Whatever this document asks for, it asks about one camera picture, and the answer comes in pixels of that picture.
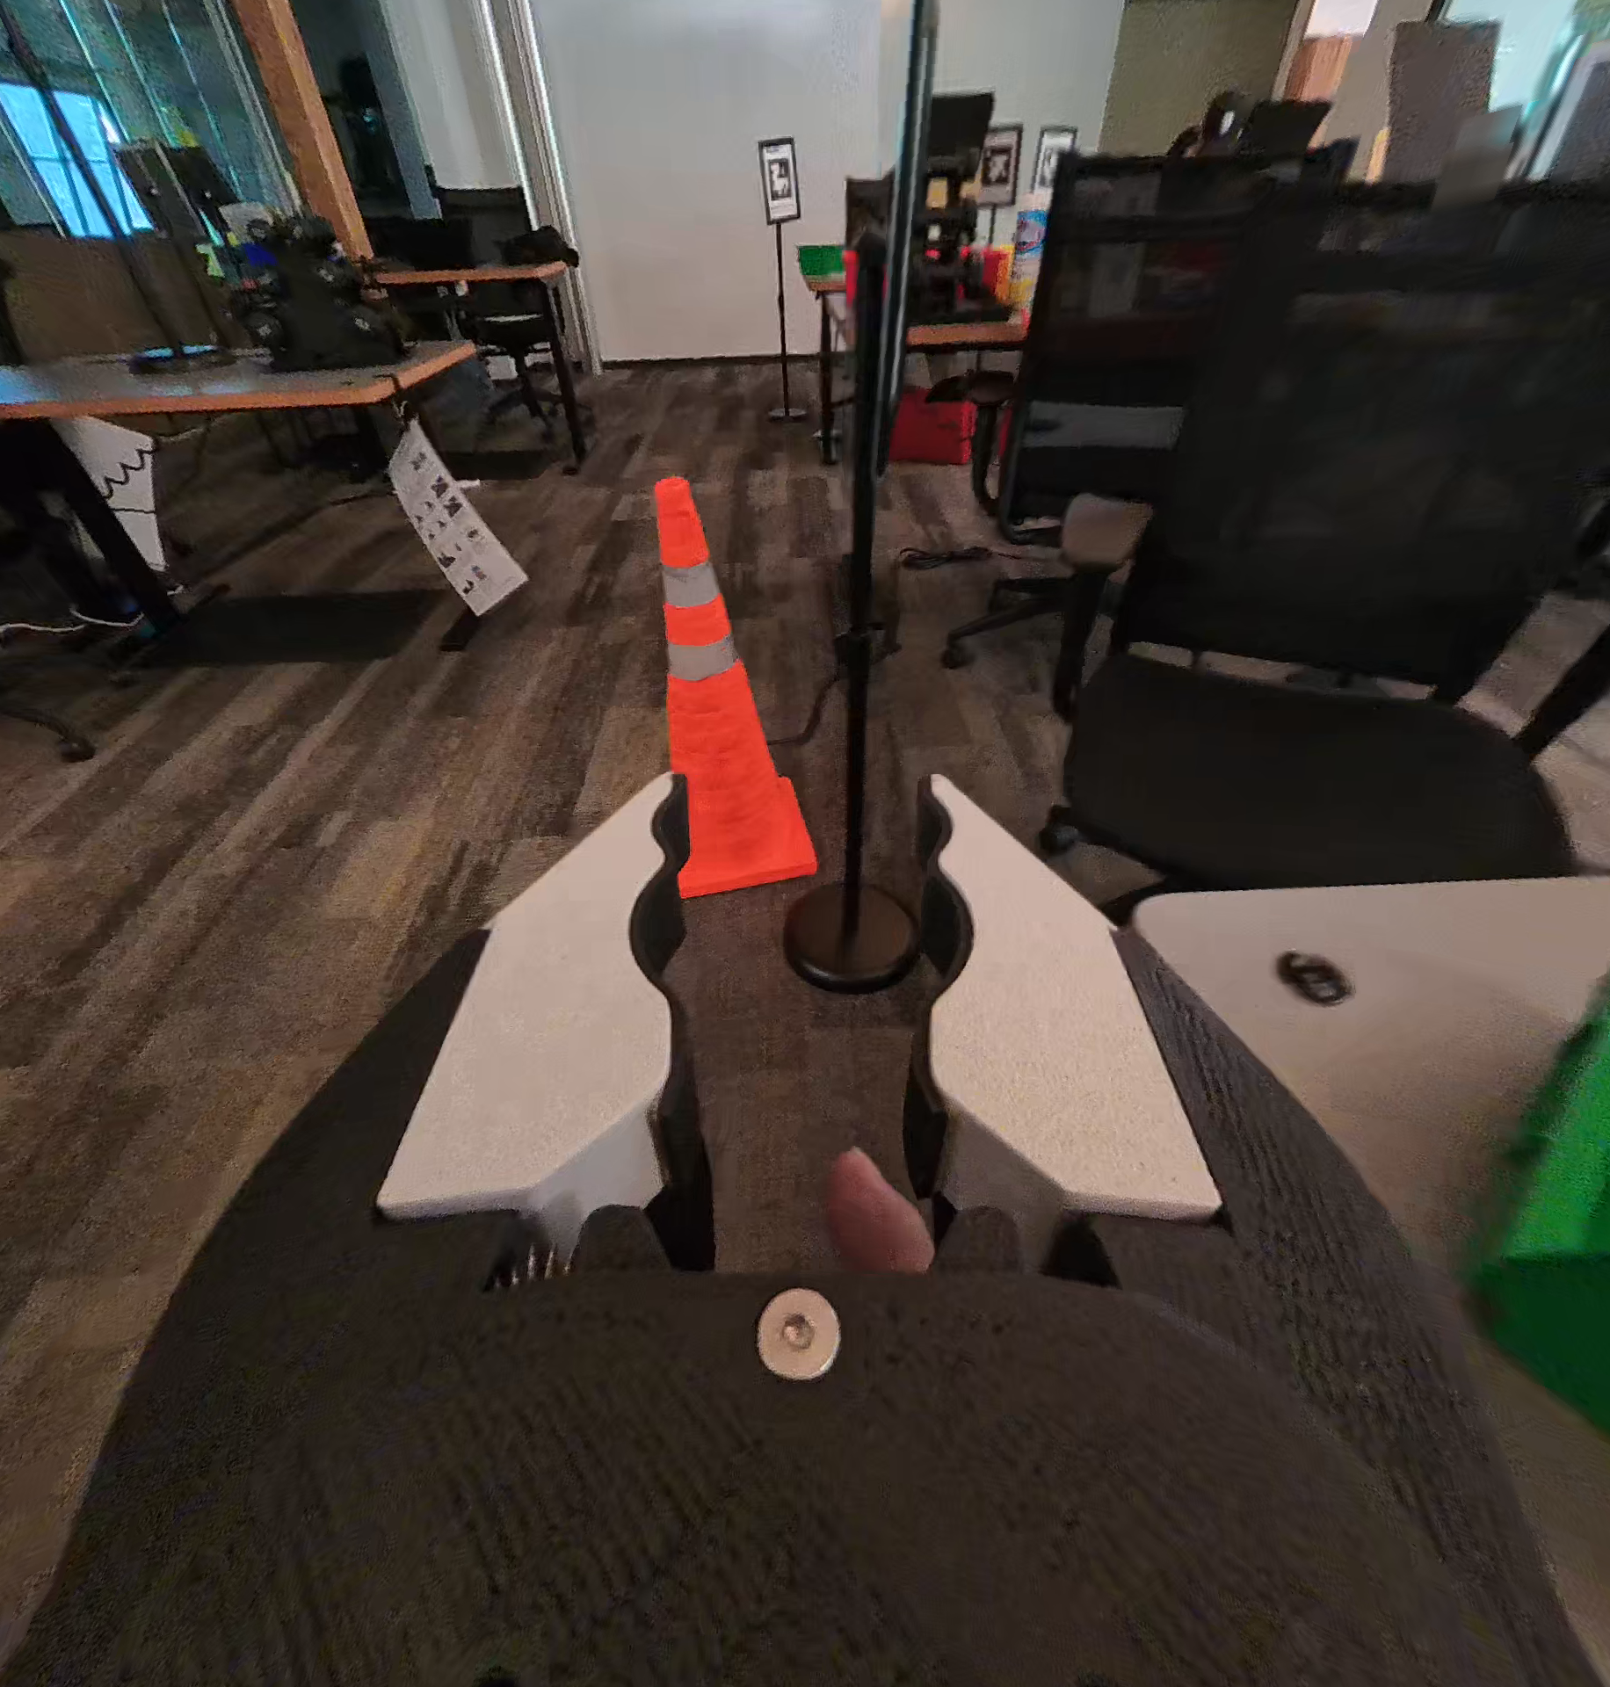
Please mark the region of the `wooden column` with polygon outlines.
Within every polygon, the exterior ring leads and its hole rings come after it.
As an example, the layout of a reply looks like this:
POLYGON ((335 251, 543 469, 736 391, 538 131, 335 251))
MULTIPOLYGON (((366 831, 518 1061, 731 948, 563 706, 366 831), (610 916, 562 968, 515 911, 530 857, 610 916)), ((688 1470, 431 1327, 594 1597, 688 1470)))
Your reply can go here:
POLYGON ((351 260, 371 260, 351 174, 290 3, 235 3, 246 47, 260 75, 269 112, 289 149, 293 178, 312 216, 330 222, 351 260))

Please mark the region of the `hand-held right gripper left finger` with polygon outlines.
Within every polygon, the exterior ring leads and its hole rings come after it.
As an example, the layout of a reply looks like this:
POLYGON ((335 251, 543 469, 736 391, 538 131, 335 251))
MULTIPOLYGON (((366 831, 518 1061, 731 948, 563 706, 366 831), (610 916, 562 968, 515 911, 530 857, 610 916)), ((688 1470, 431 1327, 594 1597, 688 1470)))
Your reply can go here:
POLYGON ((566 1259, 594 1211, 634 1207, 678 1270, 714 1265, 690 1041, 664 978, 688 852, 687 782, 653 777, 489 922, 382 1217, 511 1213, 566 1259))

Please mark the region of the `wooden desk with black legs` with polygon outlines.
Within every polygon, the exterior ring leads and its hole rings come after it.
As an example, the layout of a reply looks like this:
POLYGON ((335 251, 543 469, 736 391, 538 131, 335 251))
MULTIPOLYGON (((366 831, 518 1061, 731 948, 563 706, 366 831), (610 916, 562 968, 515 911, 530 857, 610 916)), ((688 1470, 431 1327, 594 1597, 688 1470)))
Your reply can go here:
MULTIPOLYGON (((438 302, 437 308, 446 316, 449 316, 449 321, 460 330, 460 334, 473 346, 477 346, 480 350, 483 350, 483 346, 477 339, 473 339, 473 326, 470 326, 469 306, 467 306, 469 291, 470 291, 473 285, 483 285, 483 281, 494 281, 496 285, 496 281, 507 281, 507 279, 536 279, 536 277, 539 277, 543 281, 548 281, 552 287, 552 291, 557 295, 557 306, 559 306, 559 285, 569 279, 569 275, 575 274, 575 270, 566 270, 559 262, 548 265, 548 267, 539 267, 539 270, 528 270, 528 267, 482 267, 482 265, 452 265, 452 267, 444 265, 444 267, 419 270, 419 267, 405 267, 405 265, 397 265, 394 260, 369 260, 369 262, 366 262, 361 267, 361 272, 366 274, 366 279, 368 279, 368 285, 375 291, 402 293, 402 295, 418 295, 418 293, 434 291, 437 293, 437 302, 438 302)), ((563 343, 563 348, 568 353, 568 364, 569 364, 568 372, 569 372, 569 377, 575 380, 575 364, 572 364, 572 358, 569 358, 569 348, 566 344, 566 330, 562 330, 562 343, 563 343)), ((585 460, 588 460, 588 451, 589 451, 585 416, 583 416, 583 423, 580 426, 577 426, 577 423, 568 426, 566 420, 563 420, 563 426, 566 426, 568 446, 569 446, 569 463, 563 468, 563 473, 566 476, 578 476, 583 464, 585 464, 585 460)))

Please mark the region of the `black monitor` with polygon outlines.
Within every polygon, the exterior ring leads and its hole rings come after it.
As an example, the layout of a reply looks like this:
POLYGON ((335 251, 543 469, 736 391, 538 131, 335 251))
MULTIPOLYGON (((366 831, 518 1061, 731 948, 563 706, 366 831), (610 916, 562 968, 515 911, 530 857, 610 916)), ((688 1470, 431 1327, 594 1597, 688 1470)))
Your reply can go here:
POLYGON ((109 156, 150 224, 128 236, 124 259, 152 331, 128 365, 233 364, 246 348, 221 216, 235 189, 197 143, 133 140, 111 145, 109 156))

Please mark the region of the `hanging printed paper sheet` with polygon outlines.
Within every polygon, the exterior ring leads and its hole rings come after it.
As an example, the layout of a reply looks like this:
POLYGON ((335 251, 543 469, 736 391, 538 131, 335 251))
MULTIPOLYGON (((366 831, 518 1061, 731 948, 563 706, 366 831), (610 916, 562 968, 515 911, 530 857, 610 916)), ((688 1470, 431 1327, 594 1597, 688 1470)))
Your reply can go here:
POLYGON ((473 506, 419 420, 409 420, 388 460, 388 483, 411 530, 476 626, 528 586, 528 573, 473 506))

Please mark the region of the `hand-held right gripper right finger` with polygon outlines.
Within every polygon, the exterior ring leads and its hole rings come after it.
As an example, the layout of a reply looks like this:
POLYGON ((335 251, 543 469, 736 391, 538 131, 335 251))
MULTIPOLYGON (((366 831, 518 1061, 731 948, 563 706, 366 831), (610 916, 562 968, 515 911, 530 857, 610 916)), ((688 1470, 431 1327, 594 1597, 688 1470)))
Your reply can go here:
POLYGON ((1020 1251, 1096 1217, 1223 1215, 1112 924, 952 778, 919 782, 931 974, 902 1114, 913 1193, 1003 1211, 1020 1251))

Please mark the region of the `long wooden desk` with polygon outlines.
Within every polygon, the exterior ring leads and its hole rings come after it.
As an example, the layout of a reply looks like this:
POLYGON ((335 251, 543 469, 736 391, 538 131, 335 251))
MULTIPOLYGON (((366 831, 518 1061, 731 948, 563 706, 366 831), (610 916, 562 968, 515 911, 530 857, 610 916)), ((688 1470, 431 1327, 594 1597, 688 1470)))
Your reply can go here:
POLYGON ((140 614, 120 630, 117 660, 189 663, 207 638, 238 639, 241 600, 219 587, 173 599, 144 561, 115 507, 56 432, 56 422, 142 417, 229 417, 300 411, 402 413, 429 384, 470 364, 469 339, 425 339, 405 358, 368 369, 271 370, 258 356, 229 364, 135 369, 124 358, 80 358, 0 365, 0 489, 17 516, 30 516, 41 490, 56 490, 94 540, 107 574, 140 614))

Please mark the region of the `black sign stand with tag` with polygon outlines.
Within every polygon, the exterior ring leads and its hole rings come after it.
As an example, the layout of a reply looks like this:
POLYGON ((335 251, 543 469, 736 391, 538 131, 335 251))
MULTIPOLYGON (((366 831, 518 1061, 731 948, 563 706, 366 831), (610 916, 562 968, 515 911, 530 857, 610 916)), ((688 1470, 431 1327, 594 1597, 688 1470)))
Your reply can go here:
POLYGON ((785 426, 805 417, 793 405, 791 359, 788 335, 785 302, 785 232, 783 228, 801 217, 798 159, 793 137, 766 137, 757 143, 757 159, 764 187, 764 217, 772 234, 775 257, 775 308, 777 308, 777 377, 778 405, 770 411, 770 422, 785 426))

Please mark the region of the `green plastic bin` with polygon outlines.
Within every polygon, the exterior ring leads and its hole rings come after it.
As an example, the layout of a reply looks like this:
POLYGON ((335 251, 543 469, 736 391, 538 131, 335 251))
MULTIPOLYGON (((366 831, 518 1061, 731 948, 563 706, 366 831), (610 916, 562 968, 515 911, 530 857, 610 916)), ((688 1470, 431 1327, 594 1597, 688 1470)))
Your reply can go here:
POLYGON ((1498 1159, 1466 1290, 1491 1343, 1610 1438, 1610 972, 1498 1159))

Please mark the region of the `black stool chair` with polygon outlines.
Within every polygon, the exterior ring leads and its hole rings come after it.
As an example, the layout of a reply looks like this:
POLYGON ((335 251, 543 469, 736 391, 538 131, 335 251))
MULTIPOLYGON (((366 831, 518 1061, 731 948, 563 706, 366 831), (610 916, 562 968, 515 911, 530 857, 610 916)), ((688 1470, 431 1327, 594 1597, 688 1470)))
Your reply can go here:
MULTIPOLYGON (((577 270, 578 262, 577 249, 566 243, 551 224, 501 239, 496 257, 480 259, 482 267, 528 270, 548 265, 577 270)), ((539 277, 473 285, 467 306, 473 339, 483 348, 494 348, 496 356, 507 356, 511 359, 511 388, 491 402, 486 417, 498 420, 509 411, 523 408, 544 432, 551 432, 544 401, 528 374, 528 358, 533 350, 547 348, 559 380, 559 395, 554 402, 568 426, 580 426, 583 411, 578 408, 575 380, 568 372, 569 364, 562 343, 559 306, 552 287, 539 277)))

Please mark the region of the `red box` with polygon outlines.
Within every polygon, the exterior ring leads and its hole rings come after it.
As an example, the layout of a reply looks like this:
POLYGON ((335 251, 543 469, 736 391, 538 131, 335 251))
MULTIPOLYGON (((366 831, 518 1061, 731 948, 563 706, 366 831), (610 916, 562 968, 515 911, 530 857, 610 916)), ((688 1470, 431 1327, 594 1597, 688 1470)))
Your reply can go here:
POLYGON ((920 388, 906 388, 895 407, 887 459, 895 464, 967 468, 976 420, 974 402, 935 401, 920 388))

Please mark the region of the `wooden desk with clutter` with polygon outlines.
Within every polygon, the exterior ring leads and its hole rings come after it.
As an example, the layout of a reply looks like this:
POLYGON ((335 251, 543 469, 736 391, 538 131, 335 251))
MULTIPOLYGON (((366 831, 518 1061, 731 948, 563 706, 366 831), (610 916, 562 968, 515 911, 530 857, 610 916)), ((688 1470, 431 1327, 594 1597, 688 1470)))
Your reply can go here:
MULTIPOLYGON (((839 358, 849 348, 849 316, 846 300, 846 275, 821 274, 803 279, 817 306, 815 343, 815 447, 819 463, 839 464, 841 420, 849 405, 849 391, 839 388, 839 358)), ((958 356, 988 350, 1018 350, 1026 343, 1026 318, 1023 313, 1003 318, 953 318, 943 326, 914 326, 909 330, 909 356, 958 356)))

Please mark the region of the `black round-base pole stand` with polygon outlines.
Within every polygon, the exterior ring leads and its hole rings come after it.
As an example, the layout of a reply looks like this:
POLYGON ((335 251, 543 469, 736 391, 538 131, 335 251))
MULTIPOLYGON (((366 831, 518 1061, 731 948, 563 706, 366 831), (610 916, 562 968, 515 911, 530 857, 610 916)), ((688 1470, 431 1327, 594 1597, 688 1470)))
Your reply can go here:
POLYGON ((870 701, 878 626, 874 619, 874 539, 878 483, 887 449, 893 353, 902 348, 902 285, 893 281, 887 236, 865 231, 857 246, 855 300, 853 539, 848 626, 839 639, 846 679, 841 869, 801 895, 783 924, 790 968, 814 988, 863 997, 906 978, 919 954, 911 911, 863 869, 870 701))

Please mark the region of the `black equipment pile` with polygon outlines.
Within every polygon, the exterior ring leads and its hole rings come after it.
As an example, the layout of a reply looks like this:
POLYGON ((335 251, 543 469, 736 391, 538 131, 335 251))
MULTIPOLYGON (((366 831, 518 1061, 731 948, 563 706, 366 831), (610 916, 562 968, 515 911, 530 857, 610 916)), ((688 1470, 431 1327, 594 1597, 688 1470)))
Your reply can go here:
POLYGON ((229 313, 274 372, 394 364, 399 328, 364 298, 364 275, 316 216, 246 222, 229 313))

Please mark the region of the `person's right hand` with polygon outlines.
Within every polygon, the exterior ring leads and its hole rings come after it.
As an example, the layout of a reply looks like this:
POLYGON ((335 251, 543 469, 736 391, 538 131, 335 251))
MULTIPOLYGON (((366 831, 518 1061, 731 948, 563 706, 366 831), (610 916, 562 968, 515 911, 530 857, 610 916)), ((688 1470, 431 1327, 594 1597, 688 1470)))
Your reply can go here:
POLYGON ((836 1267, 848 1273, 925 1277, 931 1270, 934 1238, 925 1217, 860 1149, 844 1149, 827 1171, 823 1229, 836 1267))

